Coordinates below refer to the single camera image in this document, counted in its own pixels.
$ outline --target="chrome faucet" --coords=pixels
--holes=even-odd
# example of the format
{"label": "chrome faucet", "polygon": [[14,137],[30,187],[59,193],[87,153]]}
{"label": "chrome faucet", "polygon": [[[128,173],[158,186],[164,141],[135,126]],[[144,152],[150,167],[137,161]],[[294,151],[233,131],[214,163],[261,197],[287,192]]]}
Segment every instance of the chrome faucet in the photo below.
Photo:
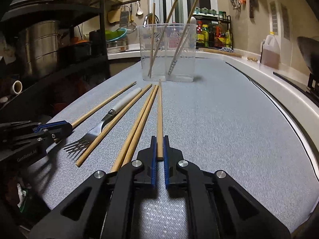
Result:
{"label": "chrome faucet", "polygon": [[[152,24],[152,21],[151,21],[152,15],[153,15],[152,13],[149,13],[148,15],[145,16],[144,23],[143,23],[144,26],[147,24]],[[159,21],[158,17],[155,15],[155,24],[159,24],[159,23],[160,23],[160,21]]]}

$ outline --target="fork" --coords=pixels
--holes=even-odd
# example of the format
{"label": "fork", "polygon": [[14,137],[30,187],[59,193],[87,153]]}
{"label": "fork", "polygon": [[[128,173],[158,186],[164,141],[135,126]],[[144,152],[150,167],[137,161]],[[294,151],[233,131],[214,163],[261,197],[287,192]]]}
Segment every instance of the fork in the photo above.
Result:
{"label": "fork", "polygon": [[105,115],[104,118],[100,121],[98,125],[92,128],[88,133],[86,133],[82,138],[79,140],[65,145],[63,148],[67,151],[70,155],[72,155],[73,159],[75,159],[80,152],[87,149],[90,146],[96,137],[102,132],[102,129],[108,124],[116,114],[118,114],[132,99],[136,97],[141,92],[141,88],[136,88],[135,90],[131,91],[127,94],[124,98],[122,98],[109,112]]}

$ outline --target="stove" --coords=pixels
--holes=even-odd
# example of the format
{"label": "stove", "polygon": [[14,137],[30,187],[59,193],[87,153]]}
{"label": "stove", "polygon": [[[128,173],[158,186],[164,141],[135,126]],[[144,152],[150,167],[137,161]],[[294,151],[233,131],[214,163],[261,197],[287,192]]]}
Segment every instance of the stove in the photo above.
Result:
{"label": "stove", "polygon": [[304,95],[311,99],[314,104],[316,104],[319,107],[319,80],[312,73],[310,73],[309,75],[308,85],[299,83],[291,78],[288,78],[276,72],[273,72],[273,74],[280,77],[282,80],[285,80],[287,83],[291,84],[296,89],[301,91]]}

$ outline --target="wooden chopstick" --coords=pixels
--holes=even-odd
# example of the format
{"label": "wooden chopstick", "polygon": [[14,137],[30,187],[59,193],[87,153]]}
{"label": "wooden chopstick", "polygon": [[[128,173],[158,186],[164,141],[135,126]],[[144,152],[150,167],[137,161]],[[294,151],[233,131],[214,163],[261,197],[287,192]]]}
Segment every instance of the wooden chopstick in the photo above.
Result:
{"label": "wooden chopstick", "polygon": [[152,61],[153,61],[154,23],[155,23],[155,3],[153,3],[153,16],[152,16],[151,51],[150,51],[150,70],[151,70],[151,65],[152,65]]}
{"label": "wooden chopstick", "polygon": [[148,105],[148,102],[150,101],[151,97],[152,97],[152,94],[153,94],[153,91],[155,90],[156,86],[153,87],[151,93],[149,94],[149,96],[146,98],[145,100],[145,103],[140,111],[140,113],[138,114],[138,117],[136,118],[135,120],[135,123],[130,131],[130,133],[128,134],[123,146],[122,146],[122,149],[121,151],[119,152],[118,156],[117,156],[117,159],[115,160],[114,164],[113,164],[113,167],[111,169],[111,172],[116,172],[118,171],[121,166],[122,166],[122,163],[124,161],[124,158],[126,156],[126,153],[127,153],[127,150],[129,149],[129,146],[132,142],[132,139],[133,139],[133,136],[138,128],[138,124],[140,123],[142,117],[143,117],[143,114],[146,110],[146,107]]}
{"label": "wooden chopstick", "polygon": [[[173,11],[174,11],[175,7],[177,6],[177,4],[178,4],[178,0],[175,0],[174,3],[173,3],[172,8],[171,8],[171,10],[170,10],[170,12],[169,12],[169,14],[168,14],[168,17],[167,17],[167,19],[166,19],[166,22],[165,22],[166,24],[169,23],[169,20],[171,19],[172,14],[173,14]],[[164,26],[163,31],[162,31],[162,34],[161,34],[161,36],[160,36],[160,38],[159,38],[159,42],[158,42],[158,44],[157,44],[157,46],[156,46],[156,49],[155,49],[155,52],[154,52],[154,55],[153,55],[153,58],[152,58],[152,61],[151,61],[150,71],[149,71],[149,73],[148,73],[149,77],[151,77],[151,75],[152,75],[152,67],[153,67],[154,61],[155,61],[155,59],[156,59],[157,52],[158,52],[158,50],[160,49],[160,44],[161,44],[162,39],[163,39],[163,37],[164,37],[166,28],[167,28],[167,25]]]}
{"label": "wooden chopstick", "polygon": [[103,140],[103,138],[110,132],[110,130],[115,126],[115,124],[124,116],[124,114],[137,102],[143,95],[146,93],[150,88],[152,84],[147,85],[143,90],[136,95],[136,97],[127,104],[123,110],[121,110],[114,118],[110,121],[109,124],[106,125],[106,127],[102,130],[101,134],[97,136],[97,138],[90,144],[90,146],[87,148],[87,150],[84,151],[84,153],[80,156],[80,158],[77,160],[76,165],[78,167],[81,166],[81,164],[85,161],[85,159],[92,153],[92,151],[98,146],[98,144]]}
{"label": "wooden chopstick", "polygon": [[145,126],[145,123],[146,123],[146,120],[147,120],[147,117],[148,117],[148,114],[150,113],[151,111],[151,108],[152,108],[152,105],[153,105],[153,102],[154,102],[154,99],[156,97],[156,93],[157,93],[157,90],[158,90],[158,85],[155,85],[155,89],[152,93],[152,97],[150,99],[150,101],[148,102],[148,105],[146,107],[146,110],[143,114],[143,117],[140,121],[140,123],[138,124],[138,128],[133,136],[133,139],[132,139],[132,142],[129,146],[129,149],[127,150],[127,153],[126,153],[126,156],[125,156],[125,159],[123,161],[123,165],[129,163],[131,160],[132,160],[132,157],[134,155],[134,152],[135,152],[135,149],[136,149],[136,146],[138,144],[138,141],[141,137],[141,134],[142,134],[142,131],[143,131],[143,128]]}
{"label": "wooden chopstick", "polygon": [[[190,13],[189,13],[189,15],[188,15],[188,19],[187,19],[186,24],[189,24],[189,23],[190,23],[190,19],[191,19],[191,17],[192,17],[193,14],[194,14],[195,7],[196,7],[196,4],[197,4],[198,1],[199,1],[199,0],[195,0],[195,1],[194,1],[193,5],[192,5],[192,9],[190,10]],[[180,50],[180,49],[183,49],[183,48],[181,47],[181,44],[182,44],[183,39],[184,39],[184,36],[185,36],[185,34],[186,34],[186,30],[187,30],[187,28],[186,28],[186,26],[185,26],[184,31],[183,31],[183,33],[182,33],[182,35],[181,35],[181,39],[180,39],[180,41],[179,41],[179,43],[178,43],[178,45],[177,45],[177,48],[176,48],[176,51],[175,51],[173,60],[172,60],[171,65],[170,65],[170,67],[169,67],[168,74],[170,74],[170,73],[173,71],[173,69],[174,69],[174,62],[175,62],[175,60],[176,60],[176,57],[177,57],[177,54],[178,54],[179,50]]]}
{"label": "wooden chopstick", "polygon": [[[121,95],[122,93],[124,93],[126,90],[128,90],[129,88],[131,88],[132,86],[134,86],[136,84],[136,81],[129,84],[128,86],[124,87],[123,89],[119,90],[118,92],[114,93],[111,97],[107,98],[105,101],[101,102],[99,105],[97,105],[96,107],[94,107],[93,109],[91,109],[88,113],[82,115],[79,119],[77,119],[76,121],[74,121],[72,123],[72,129],[75,129],[78,125],[80,125],[83,121],[85,121],[88,117],[92,116],[95,112],[97,112],[100,108],[102,108],[103,106],[105,106],[106,104],[108,104],[110,101],[112,101],[113,99],[115,99],[117,96]],[[60,139],[55,139],[54,140],[56,143],[60,142]]]}
{"label": "wooden chopstick", "polygon": [[157,161],[163,161],[163,104],[162,82],[159,81],[159,95],[157,103]]}

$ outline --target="fork handle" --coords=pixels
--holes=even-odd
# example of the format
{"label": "fork handle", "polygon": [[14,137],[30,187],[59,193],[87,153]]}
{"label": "fork handle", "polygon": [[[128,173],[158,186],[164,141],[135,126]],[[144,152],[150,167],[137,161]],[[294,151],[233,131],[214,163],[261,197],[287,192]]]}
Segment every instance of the fork handle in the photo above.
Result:
{"label": "fork handle", "polygon": [[136,88],[135,90],[131,91],[129,94],[127,94],[124,98],[120,99],[119,102],[117,104],[115,104],[115,106],[113,107],[112,110],[115,111],[115,114],[118,114],[122,109],[124,109],[124,107],[129,104],[129,102],[131,100],[133,100],[136,95],[138,95],[140,92],[142,91],[141,88]]}

